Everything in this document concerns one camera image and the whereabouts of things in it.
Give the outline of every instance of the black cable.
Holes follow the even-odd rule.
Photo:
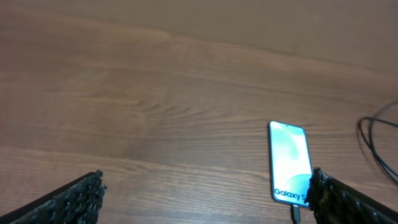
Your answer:
[[[358,121],[358,129],[359,132],[361,133],[361,136],[363,138],[363,141],[366,143],[366,145],[368,146],[368,148],[371,150],[375,160],[377,161],[377,163],[379,163],[380,167],[384,170],[384,172],[391,178],[391,180],[398,185],[398,173],[391,168],[377,153],[376,148],[374,147],[373,144],[373,135],[372,135],[372,130],[373,130],[373,124],[375,122],[379,122],[379,123],[383,123],[383,124],[387,124],[389,126],[398,128],[398,124],[390,122],[390,121],[386,121],[383,119],[379,119],[378,117],[380,117],[380,115],[382,115],[385,111],[387,111],[389,108],[391,108],[394,105],[398,105],[398,101],[393,101],[389,104],[387,104],[386,106],[382,107],[377,113],[375,113],[372,117],[363,117],[361,119],[359,119]],[[362,123],[363,121],[369,121],[368,124],[368,138],[365,137],[365,134],[363,132],[362,129]]]
[[[293,224],[300,224],[300,207],[297,205],[292,205],[290,207],[290,214],[292,215]]]

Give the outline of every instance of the coiled black cable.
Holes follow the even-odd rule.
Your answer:
[[[394,105],[398,105],[398,100],[397,101],[393,101],[389,104],[387,104],[386,106],[383,106],[377,113],[375,113],[372,117],[363,117],[361,119],[359,119],[358,121],[358,129],[359,132],[361,133],[361,136],[363,138],[363,141],[366,143],[366,145],[368,146],[368,148],[371,150],[375,160],[379,163],[379,165],[381,166],[381,168],[384,170],[384,172],[391,178],[391,180],[393,182],[395,182],[395,184],[398,185],[398,173],[391,168],[377,153],[376,148],[374,146],[373,143],[373,135],[372,135],[372,130],[373,130],[373,125],[375,122],[379,122],[379,123],[383,123],[383,124],[388,124],[389,126],[398,128],[398,124],[390,122],[390,121],[386,121],[383,119],[379,119],[378,117],[380,117],[380,115],[382,115],[384,112],[386,112],[389,108],[391,108]],[[368,124],[368,138],[366,138],[364,131],[362,129],[362,124],[363,121],[369,121]]]

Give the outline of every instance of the tabletop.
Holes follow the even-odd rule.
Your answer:
[[[398,97],[396,72],[2,4],[0,214],[100,169],[99,223],[290,223],[271,197],[271,120],[306,130],[314,167],[398,210],[356,131]],[[376,126],[395,168],[397,137]]]

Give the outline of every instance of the charging cable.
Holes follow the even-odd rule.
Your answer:
[[[290,213],[292,214],[293,224],[300,224],[300,207],[297,205],[292,205],[290,207]]]

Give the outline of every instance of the charging phone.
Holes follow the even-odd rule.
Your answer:
[[[304,200],[312,167],[304,129],[271,121],[269,145],[272,196],[278,202],[308,207]]]

